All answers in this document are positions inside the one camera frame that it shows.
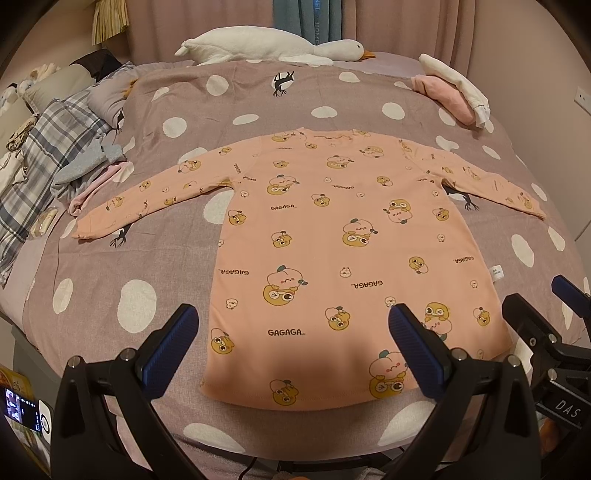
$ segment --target plush goose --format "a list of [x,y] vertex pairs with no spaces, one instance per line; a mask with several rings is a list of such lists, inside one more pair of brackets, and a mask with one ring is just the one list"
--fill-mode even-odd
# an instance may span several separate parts
[[231,60],[281,60],[332,65],[333,60],[357,61],[373,58],[355,40],[336,40],[312,45],[305,38],[276,28],[215,28],[181,43],[177,57],[189,55],[199,65]]

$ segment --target smartphone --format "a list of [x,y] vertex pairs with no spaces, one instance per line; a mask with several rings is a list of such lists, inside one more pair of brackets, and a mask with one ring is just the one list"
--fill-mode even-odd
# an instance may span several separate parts
[[0,408],[4,415],[31,430],[41,431],[39,407],[36,402],[23,398],[8,388],[0,388],[0,393]]

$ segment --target electrical outlet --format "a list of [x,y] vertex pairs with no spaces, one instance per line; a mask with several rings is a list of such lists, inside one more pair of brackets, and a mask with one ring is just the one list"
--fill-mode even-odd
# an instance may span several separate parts
[[577,95],[574,97],[574,101],[591,115],[591,95],[585,92],[581,87],[577,88]]

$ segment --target pink towel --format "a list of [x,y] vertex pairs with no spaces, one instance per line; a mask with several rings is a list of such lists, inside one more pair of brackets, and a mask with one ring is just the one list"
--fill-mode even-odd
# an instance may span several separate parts
[[101,173],[90,185],[88,185],[88,188],[85,191],[73,198],[73,200],[70,202],[70,206],[68,207],[68,213],[74,217],[80,215],[82,213],[82,209],[95,195],[95,193],[98,192],[99,189],[107,182],[107,180],[113,178],[117,172],[126,167],[129,163],[130,162],[123,161],[109,165],[103,171],[103,173]]
[[447,111],[464,125],[472,125],[476,121],[474,110],[470,107],[462,93],[451,83],[439,77],[416,75],[412,78],[413,90],[438,101]]

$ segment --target clothing tag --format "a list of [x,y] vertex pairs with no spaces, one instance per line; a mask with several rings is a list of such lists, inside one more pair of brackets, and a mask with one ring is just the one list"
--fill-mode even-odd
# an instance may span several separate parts
[[493,283],[497,280],[502,279],[505,276],[505,274],[503,273],[503,267],[501,267],[500,265],[495,265],[494,267],[489,268],[488,271],[491,274]]

